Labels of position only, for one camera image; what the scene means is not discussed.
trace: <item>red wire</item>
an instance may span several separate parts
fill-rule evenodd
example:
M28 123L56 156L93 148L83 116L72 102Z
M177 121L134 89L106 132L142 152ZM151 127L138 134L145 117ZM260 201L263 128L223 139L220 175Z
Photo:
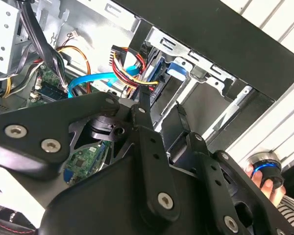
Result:
M128 48L123 47L123 49L124 49L126 52L128 52ZM141 73L144 72L144 70L146 69L146 63L145 63L143 57L142 57L139 53L137 53L137 54L135 55L135 57L136 57L136 59L138 59L138 60L142 63L142 70L141 70Z
M15 230L10 229L10 228L8 228L8 227L2 225L2 224L0 224L0 227L1 227L1 228L4 228L4 229L6 229L6 230L8 230L8 231L10 231L10 232L13 232L13 233L15 233L15 234L29 234L29 233L34 233L34 231L27 231L27 232L15 231Z
M122 74L116 69L116 66L114 63L112 63L112 70L113 72L116 74L117 77L119 77L121 79L121 81L128 83L129 85L133 86L133 87L137 87L137 84L133 83L131 80L129 80L127 77L122 76Z

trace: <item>hand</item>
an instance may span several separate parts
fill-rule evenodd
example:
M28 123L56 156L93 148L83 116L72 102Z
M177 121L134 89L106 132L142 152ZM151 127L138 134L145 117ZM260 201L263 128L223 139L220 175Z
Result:
M246 168L246 174L249 176L249 178L251 177L252 173L253 173L253 166L249 165ZM263 178L263 174L261 171L257 171L253 177L251 178L251 180L255 183L255 185L260 188L260 183L261 183L261 179ZM285 195L286 191L285 191L285 187L281 186L279 188L277 188L276 190L272 191L273 189L273 182L272 180L266 180L264 185L262 186L262 188L260 189L261 192L264 193L264 195L274 204L275 207L277 207L281 200L282 197Z

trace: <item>metal frame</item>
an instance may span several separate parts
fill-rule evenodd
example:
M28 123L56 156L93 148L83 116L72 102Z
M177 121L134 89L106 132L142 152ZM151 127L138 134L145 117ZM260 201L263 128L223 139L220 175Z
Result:
M8 73L19 25L19 10L0 0L0 72Z
M294 54L219 0L116 2L273 100L294 83Z

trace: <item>black metal bracket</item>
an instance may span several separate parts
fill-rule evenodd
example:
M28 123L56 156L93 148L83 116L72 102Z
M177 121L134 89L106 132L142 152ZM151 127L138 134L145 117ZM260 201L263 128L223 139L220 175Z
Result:
M243 202L250 209L253 214L254 234L275 235L277 229L285 234L294 234L294 228L290 223L226 152L217 151L213 158L229 176L230 183L233 180L238 185L238 191L232 196L233 204Z
M59 174L69 157L70 145L77 141L86 123L102 115L113 116L119 108L111 95L98 92L1 114L0 166L34 178L52 179ZM11 125L23 127L25 135L10 137L7 127ZM58 141L59 151L46 152L42 141L47 139Z
M137 53L139 53L151 28L152 28L152 25L150 23L144 21L143 19L140 20L140 24L138 25L138 28L134 34L134 37L130 45L128 46L129 52L131 52L133 55L136 55Z

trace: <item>wire bundle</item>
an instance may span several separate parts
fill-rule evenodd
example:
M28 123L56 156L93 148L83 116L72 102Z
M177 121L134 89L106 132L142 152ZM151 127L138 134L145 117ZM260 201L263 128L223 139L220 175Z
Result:
M64 62L59 52L53 49L47 42L41 30L30 2L17 1L21 9L21 22L28 33L38 54L45 62L46 66L55 73L61 81L62 87L68 90L68 83L65 79Z
M140 74L141 74L146 69L146 64L140 54L137 54L135 57L138 59L138 61L142 65L142 69L140 71ZM136 89L140 85L153 86L158 84L157 81L154 81L154 82L140 81L139 79L127 73L126 70L123 68L123 66L120 64L120 62L118 61L117 55L115 52L113 53L112 70L120 81L122 81L125 85L129 86L132 89Z

